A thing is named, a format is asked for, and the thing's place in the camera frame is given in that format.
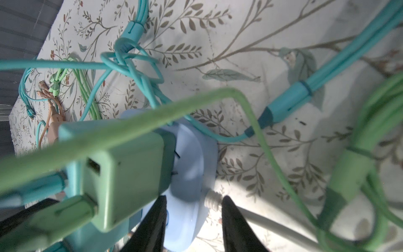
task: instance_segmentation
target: cable connector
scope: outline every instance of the cable connector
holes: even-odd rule
[[[303,81],[297,81],[284,93],[270,103],[259,117],[258,122],[261,129],[279,123],[286,119],[292,112],[302,107],[312,98],[312,89]],[[248,137],[254,135],[252,127],[245,130]]]
[[[214,211],[220,211],[222,206],[222,195],[213,190],[209,190],[206,197],[204,198],[204,206],[208,209],[212,209]]]
[[[27,106],[27,114],[31,119],[34,119],[36,115],[35,111],[30,106]]]
[[[121,37],[128,38],[130,40],[133,40],[135,43],[138,43],[141,35],[143,35],[143,32],[145,31],[144,26],[140,23],[136,23],[135,21],[130,21],[125,30],[123,31]],[[122,46],[121,50],[124,53],[128,53],[130,50],[132,50],[134,47],[132,45],[124,45]]]

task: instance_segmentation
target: gray curtain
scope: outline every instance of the gray curtain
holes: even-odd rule
[[[63,0],[0,0],[0,59],[37,56]],[[23,70],[0,72],[0,104],[13,105]]]

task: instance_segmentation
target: knot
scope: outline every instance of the knot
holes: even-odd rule
[[[127,44],[137,49],[140,54],[124,52],[122,48],[125,47],[125,45]],[[162,77],[160,70],[156,66],[158,60],[150,57],[142,47],[140,47],[133,40],[126,37],[117,39],[114,49],[115,52],[103,52],[101,54],[101,60],[104,62],[104,64],[111,69],[129,78],[132,78],[135,81],[136,85],[139,87],[140,91],[149,100],[152,108],[160,106],[160,103],[156,99],[157,97],[160,99],[161,102],[165,103],[163,101],[165,97],[161,95],[160,89],[158,87],[158,84],[164,82],[164,78]],[[137,70],[133,59],[149,62],[151,67],[156,72],[158,78],[150,78],[143,72]]]

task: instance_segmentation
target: green cable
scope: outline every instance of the green cable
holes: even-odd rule
[[[78,62],[78,59],[73,58],[73,57],[70,57],[70,58],[67,58],[64,60],[70,61],[70,62]],[[61,75],[59,75],[58,79],[60,79],[60,80],[63,79],[65,77],[67,71],[68,71],[68,69],[64,69],[63,73]],[[87,102],[88,102],[89,93],[91,93],[91,89],[88,85],[87,77],[84,74],[84,71],[82,69],[72,69],[72,73],[76,77],[77,84],[80,88],[81,97],[83,99],[83,102],[88,106]],[[89,109],[89,114],[93,120],[102,119],[95,100],[91,103],[91,106]]]
[[[375,208],[375,226],[370,237],[356,242],[357,247],[343,248],[342,251],[374,251],[384,241],[387,235],[387,221],[392,221],[403,228],[403,220],[394,215],[387,206],[382,184],[375,170],[371,151],[375,145],[392,128],[403,120],[403,73],[389,78],[378,88],[364,104],[356,127],[351,136],[350,148],[343,153],[336,165],[332,178],[326,189],[325,207],[319,217],[318,241],[326,251],[337,251],[329,246],[329,228],[339,211],[335,208],[340,202],[345,206],[361,189]],[[352,178],[356,185],[349,184]]]
[[[382,106],[382,108],[373,107],[373,104],[378,105],[378,102],[374,102],[374,97],[382,98],[382,96],[379,95],[380,92],[389,94],[392,88],[401,83],[402,79],[403,75],[391,78],[391,80],[388,80],[387,83],[382,86],[382,88],[368,100],[366,106],[364,106],[364,113],[361,113],[360,118],[364,118],[364,121],[371,122],[371,125],[374,124],[376,125],[376,127],[371,129],[370,131],[366,131],[366,127],[364,127],[365,124],[362,124],[362,126],[360,127],[359,122],[357,124],[358,129],[361,128],[363,129],[363,131],[360,131],[361,134],[355,134],[355,138],[357,140],[361,139],[363,134],[364,136],[366,136],[366,134],[369,133],[372,134],[372,136],[376,136],[376,138],[378,138],[393,127],[393,125],[389,125],[390,123],[394,123],[396,125],[396,123],[402,120],[403,112],[400,111],[401,107],[399,107],[399,110],[394,110],[393,108],[391,108],[392,106],[397,106],[397,104],[400,104],[395,100],[392,100],[393,102],[391,104],[385,104],[384,106]],[[314,226],[317,227],[317,219],[303,204],[302,200],[294,192],[293,188],[288,183],[287,177],[282,173],[280,166],[278,165],[272,152],[270,151],[270,147],[265,141],[263,132],[259,127],[258,121],[246,97],[243,93],[233,88],[214,90],[212,92],[199,94],[179,102],[161,105],[155,110],[145,112],[131,119],[112,123],[110,126],[99,129],[96,132],[81,136],[80,138],[56,143],[52,146],[52,148],[45,148],[43,150],[36,151],[35,153],[22,156],[18,160],[13,156],[5,158],[0,161],[0,194],[7,192],[15,186],[22,185],[25,182],[40,177],[41,175],[51,170],[58,169],[59,167],[66,165],[71,160],[83,159],[90,153],[94,153],[102,149],[112,148],[114,146],[127,142],[133,138],[150,132],[151,130],[161,127],[171,121],[179,119],[182,116],[196,109],[199,109],[200,107],[210,104],[211,102],[219,101],[224,98],[234,98],[237,102],[240,103],[252,125],[252,128],[256,133],[259,144],[261,145],[267,159],[270,161],[281,184],[289,193],[291,198],[295,201],[297,206],[305,214],[305,216],[311,221]],[[368,116],[368,111],[370,112],[370,114],[374,114],[377,117],[375,119],[369,119],[368,117],[364,116]],[[392,112],[392,115],[386,117],[383,114],[384,112]],[[378,125],[378,117],[382,120],[386,117],[384,123],[388,125],[384,125],[381,128],[381,133],[374,134],[373,130],[380,130],[380,126]],[[379,139],[371,140],[369,142],[376,144],[378,141]],[[43,163],[43,158],[47,156],[53,156],[54,162]],[[21,174],[21,176],[14,176],[14,174],[16,173]],[[383,195],[379,193],[374,193],[374,191],[379,192],[379,189],[381,189],[381,187],[378,186],[379,182],[374,179],[371,182],[375,183],[377,188],[374,189],[374,187],[369,187],[367,184],[363,185],[363,190],[367,195],[369,195],[369,199],[374,202],[373,204],[375,206],[378,206],[378,209],[382,212],[382,214],[384,214],[388,219],[392,220],[397,225],[401,226],[401,220],[390,213],[389,210],[387,210],[387,207],[384,204],[384,200],[380,200],[380,198],[382,199]],[[342,249],[342,251],[366,251],[359,247],[353,247],[351,242],[343,241],[341,238],[338,238],[327,231],[318,229],[318,241],[322,245],[322,247],[327,251],[335,251],[328,245],[327,239],[329,239],[333,246],[339,247],[340,249]],[[367,246],[375,247],[376,244],[367,243]]]
[[[72,58],[72,57],[70,57],[69,60],[78,61],[78,59]],[[89,87],[87,77],[84,74],[84,71],[81,70],[81,69],[73,69],[73,73],[75,74],[76,79],[79,81],[81,94],[82,94],[83,98],[85,98],[85,99],[83,99],[84,103],[87,105],[87,101],[89,99],[89,94],[91,93],[91,88]],[[91,104],[91,111],[92,111],[91,117],[94,120],[102,119],[101,114],[99,112],[99,109],[98,109],[98,106],[97,106],[95,100]]]

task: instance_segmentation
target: floral tablecloth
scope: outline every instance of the floral tablecloth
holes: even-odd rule
[[[386,0],[150,0],[150,17],[141,45],[160,60],[165,78],[160,87],[172,100],[231,86],[241,90],[256,115],[291,83],[306,79],[339,52],[369,23]],[[137,0],[65,0],[38,58],[60,60],[75,55],[100,61],[112,51],[137,10]],[[348,144],[365,99],[388,76],[402,69],[401,25],[369,53],[318,91],[313,100],[273,128],[267,140],[283,171],[310,210],[320,212],[326,181]],[[26,87],[35,96],[37,84],[57,69],[35,69]],[[91,83],[102,71],[88,71]],[[69,121],[83,111],[83,100],[72,74],[60,88]],[[147,107],[136,83],[113,72],[96,100],[105,119],[130,108]],[[33,104],[37,117],[27,117],[18,99],[10,115],[16,153],[35,149],[35,130],[48,106]],[[238,104],[224,100],[193,115],[214,132],[241,134],[249,126]],[[376,150],[377,167],[390,204],[402,208],[402,132],[395,129]],[[216,191],[228,194],[248,210],[305,233],[307,223],[282,189],[254,138],[219,144]],[[293,219],[279,211],[283,209]],[[350,239],[370,233],[373,213],[363,197],[345,209],[333,231]],[[252,226],[271,251],[304,251],[281,237]],[[402,251],[403,231],[390,224],[381,251]],[[223,251],[220,214],[211,212],[188,251]]]

